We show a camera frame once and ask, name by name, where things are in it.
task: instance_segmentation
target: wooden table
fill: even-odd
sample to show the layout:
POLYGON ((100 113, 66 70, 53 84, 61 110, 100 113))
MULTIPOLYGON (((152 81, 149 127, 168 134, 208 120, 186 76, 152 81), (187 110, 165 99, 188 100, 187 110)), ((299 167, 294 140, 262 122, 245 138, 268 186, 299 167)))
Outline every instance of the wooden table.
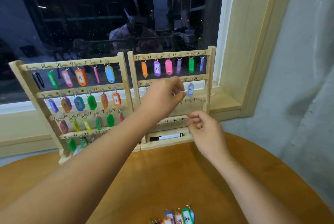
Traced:
MULTIPOLYGON (((226 134, 232 155, 304 223, 334 223, 328 208, 287 165, 261 147, 226 134)), ((0 209, 58 166, 57 153, 0 168, 0 209)), ((247 223, 226 182, 193 142, 132 153, 88 223, 148 223, 165 209, 191 205, 198 223, 247 223)))

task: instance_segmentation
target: marker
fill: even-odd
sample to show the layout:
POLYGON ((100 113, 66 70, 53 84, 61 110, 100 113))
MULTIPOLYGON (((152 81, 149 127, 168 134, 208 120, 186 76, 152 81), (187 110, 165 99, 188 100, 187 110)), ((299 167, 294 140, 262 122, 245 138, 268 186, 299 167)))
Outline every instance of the marker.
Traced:
POLYGON ((164 136, 159 136, 159 137, 150 137, 150 141, 155 142, 155 141, 161 141, 161 140, 166 140, 166 139, 171 139, 171 138, 179 138, 182 136, 184 136, 183 133, 177 133, 174 135, 164 135, 164 136))

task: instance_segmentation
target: key rack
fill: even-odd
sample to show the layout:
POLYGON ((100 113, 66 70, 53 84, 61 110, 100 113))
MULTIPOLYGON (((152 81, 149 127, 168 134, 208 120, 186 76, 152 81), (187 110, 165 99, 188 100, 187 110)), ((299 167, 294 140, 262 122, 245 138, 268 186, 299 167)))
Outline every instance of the key rack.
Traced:
MULTIPOLYGON (((35 106, 37 113, 44 122, 44 126, 48 129, 55 145, 57 146, 57 148, 59 148, 59 153, 61 155, 59 163, 62 164, 69 158, 71 158, 71 156, 73 155, 73 151, 71 151, 69 147, 72 146, 71 143, 74 142, 74 145, 81 144, 81 140, 85 138, 88 144, 89 139, 87 138, 92 136, 94 136, 94 138, 98 138, 103 133, 106 133, 108 130, 110 130, 113 125, 117 125, 122 121, 121 116, 119 116, 119 119, 115 119, 118 117, 120 111, 123 112, 125 118, 132 112, 134 112, 134 110, 137 109, 138 106, 140 105, 141 101, 139 95, 139 88, 148 87, 156 79, 169 78, 173 75, 180 75, 179 78, 184 83, 197 83, 199 81, 204 81, 204 89, 194 90, 193 88, 192 90, 193 95, 186 96, 183 99, 183 101, 177 106, 177 108, 173 111, 170 117, 161 120, 160 122, 158 122, 156 126, 151 128, 149 133, 143 137, 141 143, 136 146, 134 151, 157 148, 161 146, 169 146, 173 144, 191 141, 192 136, 189 134, 188 129, 186 127, 186 120, 187 120, 186 114, 196 109, 203 109, 203 111, 205 112, 209 111, 214 58, 215 58, 214 46, 209 46, 208 49, 205 50, 168 52, 168 53, 150 53, 150 54, 134 55, 132 51, 128 52, 130 71, 135 94, 134 98, 135 106, 133 106, 132 102, 129 79, 123 52, 118 53, 116 57, 95 58, 87 60, 85 59, 72 60, 63 62, 32 63, 32 64, 24 64, 24 62, 22 61, 14 61, 10 62, 9 65, 12 71, 14 72, 17 80, 19 81, 24 91, 26 92, 28 98, 35 106), (181 60, 182 63, 186 63, 187 59, 195 58, 196 56, 204 58, 203 61, 206 60, 206 67, 204 67, 204 62, 203 62, 203 65, 201 65, 199 70, 200 74, 198 73, 198 70, 194 70, 194 62, 192 62, 193 73, 190 73, 191 66, 189 66, 189 70, 180 68, 181 72, 178 71, 177 73, 175 70, 175 72, 171 74, 171 72, 169 71, 170 74, 168 75, 166 74, 164 76, 164 74, 161 74, 161 76, 158 78, 155 77, 155 79, 150 79, 152 78, 152 75, 148 74, 146 70, 146 77, 144 79, 138 80, 137 76, 138 74, 142 74, 142 72, 136 71, 136 63, 138 64, 140 63, 140 61, 144 62, 147 60, 160 60, 160 62, 162 62, 160 64, 161 67, 160 70, 162 72, 162 69, 166 70, 164 62, 168 59, 170 59, 171 61, 169 61, 168 62, 169 65, 166 64, 166 66, 168 66, 169 70, 171 70, 171 68, 173 67, 173 62, 176 62, 175 61, 176 59, 181 60), (106 68, 108 68, 109 65, 112 63, 119 64, 122 78, 122 82, 120 83, 114 83, 115 75, 114 75, 114 81, 110 81, 108 78, 106 68), (94 86, 86 86, 87 82, 89 84, 91 84, 92 82, 100 83, 100 80, 98 80, 97 78, 86 79, 86 73, 80 67, 93 66, 99 64, 104 64, 104 66, 107 65, 105 71, 106 71, 106 77, 110 83, 100 84, 100 85, 96 84, 94 86), (79 69, 81 70, 80 77, 79 75, 77 75, 77 79, 71 78, 70 80, 71 81, 78 80, 78 83, 84 86, 58 89, 57 83, 56 83, 57 87, 56 88, 54 83, 52 82, 52 79, 54 81, 57 81, 56 78, 53 76, 53 74, 52 77, 50 77, 49 74, 51 73, 48 72, 49 79, 44 79, 44 80, 51 81, 55 89, 49 91, 41 91, 38 81, 36 80, 36 78, 33 77, 33 74, 35 74, 38 71, 41 72, 43 70, 52 71, 53 69, 62 69, 63 70, 62 74, 63 74, 64 70, 67 71, 68 68, 70 67, 78 67, 78 70, 79 69), (84 83, 80 83, 79 79, 81 79, 81 77, 85 79, 84 83), (106 104, 102 103, 102 99, 101 101, 98 101, 96 102, 96 104, 94 104, 94 109, 91 109, 90 103, 88 102, 89 105, 86 104, 86 107, 80 111, 77 105, 75 105, 77 110, 73 105, 72 109, 66 111, 63 104, 62 106, 60 106, 56 105, 53 102, 56 108, 52 107, 52 105, 51 108, 49 108, 48 105, 46 104, 47 101, 52 100, 53 98, 60 98, 63 103, 64 99, 68 99, 68 97, 72 98, 71 96, 78 97, 78 95, 81 96, 82 94, 90 96, 93 93, 99 93, 99 92, 114 93, 115 91, 120 89, 124 90, 125 98, 123 97, 123 99, 120 100, 121 104, 119 106, 117 105, 117 107, 115 107, 116 103, 113 104, 113 100, 109 100, 109 105, 105 107, 106 104), (110 121, 106 119, 106 115, 112 115, 112 117, 114 118, 111 124, 109 124, 110 121), (94 120, 97 120, 98 117, 102 119, 104 123, 103 126, 101 124, 95 125, 96 121, 94 123, 94 120), (180 138, 173 138, 162 141, 154 141, 154 142, 150 141, 150 137, 170 135, 175 133, 183 133, 184 136, 180 138)), ((65 83, 69 86, 64 75, 63 77, 65 83)))
POLYGON ((195 56, 204 57, 206 59, 205 71, 203 69, 203 74, 190 73, 190 69, 187 71, 187 75, 179 76, 183 83, 204 81, 204 90, 194 90, 192 96, 186 96, 181 104, 177 106, 171 117, 165 118, 160 121, 154 128, 152 128, 147 135, 141 140, 141 150, 158 148, 161 146, 169 146, 178 143, 188 142, 192 140, 192 136, 189 134, 186 127, 187 113, 194 111, 195 109, 202 109, 204 112, 209 112, 210 98, 211 98, 211 87, 212 87, 212 77, 213 77, 213 67, 215 59, 216 48, 214 46, 209 46, 205 50, 192 50, 192 51, 181 51, 181 52, 168 52, 168 53, 150 53, 150 54, 136 54, 134 55, 132 51, 128 52, 128 59, 130 63, 130 71, 133 89, 135 93, 134 107, 137 109, 140 105, 141 98, 139 94, 140 87, 148 87, 153 81, 161 78, 169 78, 174 75, 178 75, 176 70, 173 70, 171 75, 166 75, 165 77, 158 77, 156 79, 145 79, 138 80, 139 74, 144 74, 137 71, 138 61, 145 62, 147 60, 157 60, 160 61, 160 71, 166 69, 165 61, 167 59, 172 60, 172 63, 176 62, 176 59, 182 59, 182 63, 188 58, 194 58, 195 56), (162 141, 150 142, 151 137, 172 135, 175 133, 183 133, 184 136, 180 138, 172 138, 162 141))

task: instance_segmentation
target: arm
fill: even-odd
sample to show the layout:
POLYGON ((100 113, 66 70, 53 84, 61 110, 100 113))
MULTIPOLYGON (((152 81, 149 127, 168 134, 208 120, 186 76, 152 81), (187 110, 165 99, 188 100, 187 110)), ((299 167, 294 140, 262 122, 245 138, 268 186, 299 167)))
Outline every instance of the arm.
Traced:
POLYGON ((176 108, 186 95, 183 91, 177 76, 154 81, 136 112, 4 209, 0 220, 85 223, 134 147, 176 108))
POLYGON ((250 224, 301 223, 232 158, 220 123, 203 111, 193 112, 188 117, 188 128, 196 146, 226 180, 250 224))

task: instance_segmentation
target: window glass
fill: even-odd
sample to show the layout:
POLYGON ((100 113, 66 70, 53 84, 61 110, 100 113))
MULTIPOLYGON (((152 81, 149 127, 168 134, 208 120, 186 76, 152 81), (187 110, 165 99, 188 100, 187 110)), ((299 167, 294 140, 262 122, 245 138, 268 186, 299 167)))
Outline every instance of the window glass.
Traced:
MULTIPOLYGON (((8 62, 55 62, 117 56, 124 52, 129 78, 127 52, 134 54, 205 49, 216 45, 222 0, 0 0, 0 104, 27 101, 23 89, 11 72, 8 62), (209 29, 215 35, 207 35, 209 29)), ((165 60, 159 60, 164 70, 165 60)), ((177 58, 172 59, 173 75, 177 58)), ((189 58, 182 59, 180 76, 188 75, 189 58)), ((112 65, 116 83, 121 82, 118 65, 112 65)), ((147 61, 148 78, 156 78, 153 61, 147 61)), ((194 74, 199 71, 200 58, 195 58, 194 74)), ((73 87, 76 67, 67 69, 73 87)), ((88 85, 96 85, 90 66, 83 67, 88 85)), ((140 61, 136 62, 138 79, 144 79, 140 61)), ((60 89, 68 88, 61 71, 53 74, 60 89)), ((97 67, 100 84, 108 84, 104 65, 97 67)), ((52 90, 48 70, 40 70, 44 81, 41 91, 52 90)))

